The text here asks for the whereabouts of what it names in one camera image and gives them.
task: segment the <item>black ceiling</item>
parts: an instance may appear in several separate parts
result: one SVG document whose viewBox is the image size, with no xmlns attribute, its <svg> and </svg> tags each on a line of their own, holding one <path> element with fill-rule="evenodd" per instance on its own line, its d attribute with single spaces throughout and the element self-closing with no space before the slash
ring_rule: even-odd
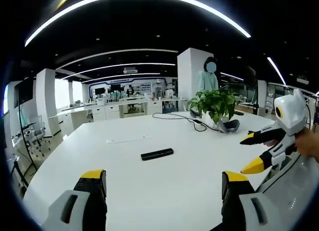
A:
<svg viewBox="0 0 319 231">
<path fill-rule="evenodd" d="M 215 15 L 180 1 L 102 0 L 55 21 L 24 47 L 23 42 L 39 25 L 81 0 L 68 0 L 59 10 L 52 12 L 60 1 L 40 0 L 36 6 L 39 13 L 34 8 L 32 12 L 25 12 L 31 17 L 27 19 L 30 24 L 23 27 L 23 38 L 15 60 L 18 65 L 14 66 L 11 80 L 35 75 L 43 68 L 57 69 L 89 55 L 122 49 L 168 49 L 178 53 L 118 52 L 81 60 L 63 69 L 81 72 L 123 63 L 177 64 L 177 55 L 193 47 L 214 53 L 222 72 L 251 80 L 250 66 L 258 79 L 282 83 L 267 61 L 267 56 L 270 56 L 288 85 L 313 92 L 319 90 L 316 84 L 319 29 L 315 0 L 198 0 L 236 21 L 251 34 L 251 38 L 246 38 Z M 123 68 L 100 69 L 83 75 L 99 78 L 123 74 Z M 162 76 L 177 76 L 177 66 L 141 65 L 136 68 L 139 73 L 159 72 Z M 309 85 L 297 83 L 297 77 L 309 80 Z"/>
</svg>

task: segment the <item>white robot head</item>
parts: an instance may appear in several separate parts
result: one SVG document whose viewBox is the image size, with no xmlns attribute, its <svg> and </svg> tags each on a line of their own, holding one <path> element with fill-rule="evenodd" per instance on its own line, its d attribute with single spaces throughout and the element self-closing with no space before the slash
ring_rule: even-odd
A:
<svg viewBox="0 0 319 231">
<path fill-rule="evenodd" d="M 285 95 L 275 99 L 275 113 L 279 126 L 288 134 L 300 132 L 306 124 L 306 103 L 299 89 L 294 95 Z"/>
</svg>

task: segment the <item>mint green shirt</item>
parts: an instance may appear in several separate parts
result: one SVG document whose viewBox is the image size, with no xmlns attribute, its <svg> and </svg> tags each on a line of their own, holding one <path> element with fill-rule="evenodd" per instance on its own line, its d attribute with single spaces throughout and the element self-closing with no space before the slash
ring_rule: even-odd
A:
<svg viewBox="0 0 319 231">
<path fill-rule="evenodd" d="M 218 90 L 218 81 L 215 74 L 200 71 L 198 74 L 198 91 Z"/>
</svg>

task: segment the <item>wall display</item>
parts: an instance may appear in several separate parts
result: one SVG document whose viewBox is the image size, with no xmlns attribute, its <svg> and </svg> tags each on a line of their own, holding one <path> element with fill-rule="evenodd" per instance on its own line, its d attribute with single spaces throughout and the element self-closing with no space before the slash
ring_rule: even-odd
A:
<svg viewBox="0 0 319 231">
<path fill-rule="evenodd" d="M 132 84 L 132 88 L 134 89 L 134 93 L 141 93 L 141 85 L 140 84 Z"/>
<path fill-rule="evenodd" d="M 151 84 L 150 83 L 141 84 L 141 94 L 144 94 L 144 93 L 151 93 Z"/>
</svg>

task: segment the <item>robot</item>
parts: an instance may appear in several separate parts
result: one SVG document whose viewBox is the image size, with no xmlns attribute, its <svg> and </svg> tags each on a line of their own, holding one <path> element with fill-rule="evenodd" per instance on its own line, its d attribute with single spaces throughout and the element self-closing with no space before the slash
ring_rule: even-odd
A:
<svg viewBox="0 0 319 231">
<path fill-rule="evenodd" d="M 318 186 L 319 170 L 314 158 L 295 152 L 295 135 L 306 124 L 301 91 L 295 89 L 293 95 L 276 98 L 274 105 L 275 123 L 250 131 L 240 144 L 278 143 L 244 167 L 241 174 L 222 174 L 222 230 L 291 230 Z M 254 190 L 244 174 L 260 173 L 269 167 L 278 171 Z"/>
</svg>

